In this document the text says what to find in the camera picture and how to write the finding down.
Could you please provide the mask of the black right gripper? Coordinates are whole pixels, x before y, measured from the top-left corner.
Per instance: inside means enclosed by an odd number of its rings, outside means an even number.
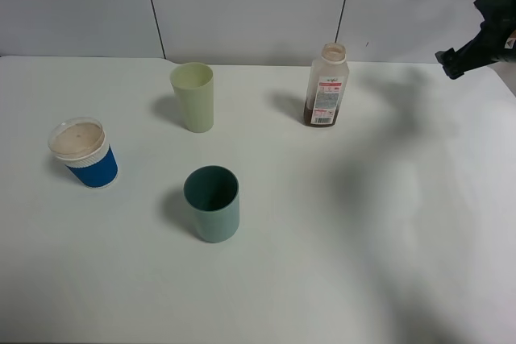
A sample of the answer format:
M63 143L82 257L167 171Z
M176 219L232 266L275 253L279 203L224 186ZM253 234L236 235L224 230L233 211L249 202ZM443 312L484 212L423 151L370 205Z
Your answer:
M475 0L474 6L483 17L478 34L458 50L435 53L452 80L477 68L515 61L515 0Z

